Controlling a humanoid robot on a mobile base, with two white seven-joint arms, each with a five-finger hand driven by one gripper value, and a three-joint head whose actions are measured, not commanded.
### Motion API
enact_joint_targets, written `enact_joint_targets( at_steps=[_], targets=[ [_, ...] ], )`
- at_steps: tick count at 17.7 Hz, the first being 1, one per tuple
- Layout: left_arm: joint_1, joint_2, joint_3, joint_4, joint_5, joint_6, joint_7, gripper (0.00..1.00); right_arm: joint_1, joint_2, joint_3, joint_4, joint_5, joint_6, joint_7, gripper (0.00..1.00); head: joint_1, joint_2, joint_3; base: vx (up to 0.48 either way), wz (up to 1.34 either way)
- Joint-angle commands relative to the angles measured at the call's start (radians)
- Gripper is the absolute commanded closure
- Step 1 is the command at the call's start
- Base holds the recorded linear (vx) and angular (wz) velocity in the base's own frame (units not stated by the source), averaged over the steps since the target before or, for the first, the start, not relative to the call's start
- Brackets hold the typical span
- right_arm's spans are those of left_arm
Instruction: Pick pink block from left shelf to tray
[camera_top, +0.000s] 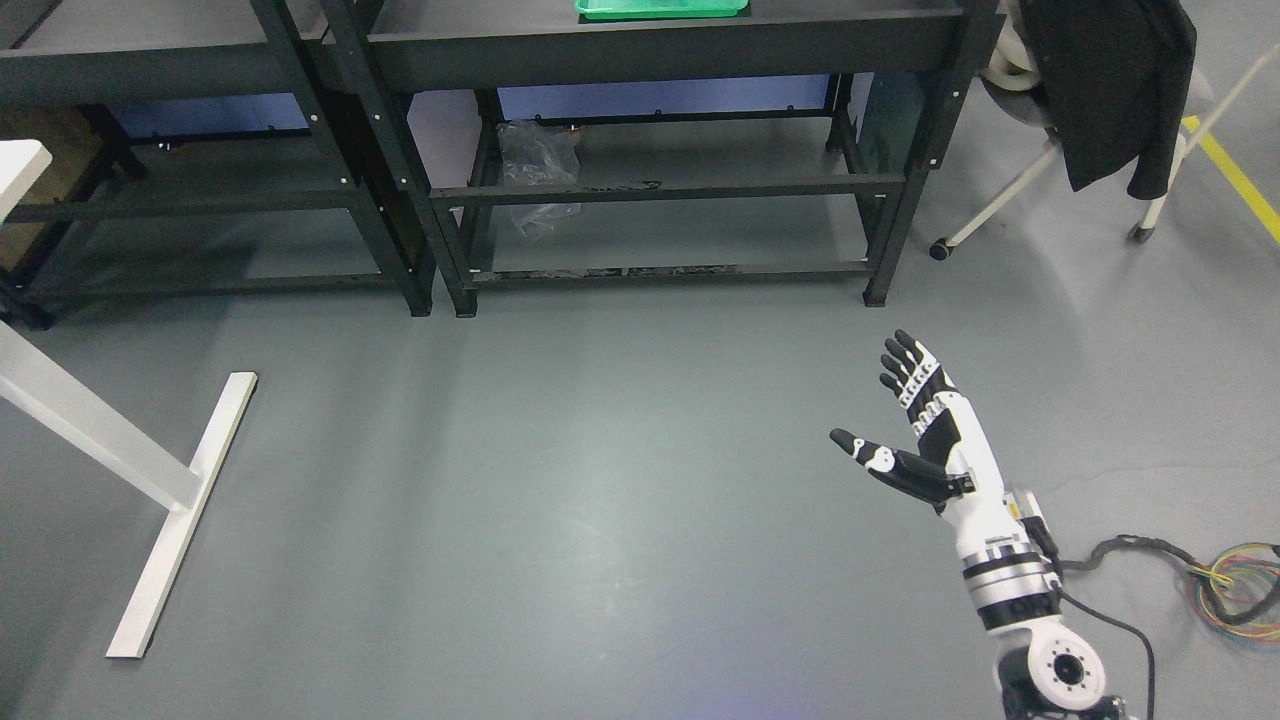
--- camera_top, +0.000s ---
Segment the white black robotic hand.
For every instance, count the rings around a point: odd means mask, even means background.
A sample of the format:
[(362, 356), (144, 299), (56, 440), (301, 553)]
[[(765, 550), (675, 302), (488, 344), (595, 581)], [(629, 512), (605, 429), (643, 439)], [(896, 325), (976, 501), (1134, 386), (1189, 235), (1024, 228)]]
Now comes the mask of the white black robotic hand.
[(877, 480), (931, 506), (954, 528), (960, 559), (1027, 543), (1025, 529), (1004, 505), (1006, 486), (969, 398), (937, 356), (905, 331), (897, 329), (884, 347), (879, 379), (906, 411), (918, 451), (840, 428), (829, 438)]

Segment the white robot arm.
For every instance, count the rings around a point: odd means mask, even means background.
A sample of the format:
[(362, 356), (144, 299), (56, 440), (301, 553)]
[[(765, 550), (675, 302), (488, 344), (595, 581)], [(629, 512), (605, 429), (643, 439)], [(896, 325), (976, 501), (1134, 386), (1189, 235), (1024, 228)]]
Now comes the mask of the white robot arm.
[(988, 635), (997, 643), (995, 682), (1006, 719), (1125, 719), (1124, 698), (1106, 691), (1103, 662), (1062, 620), (1057, 546), (1036, 496), (1004, 496), (1024, 530), (963, 557), (963, 577)]

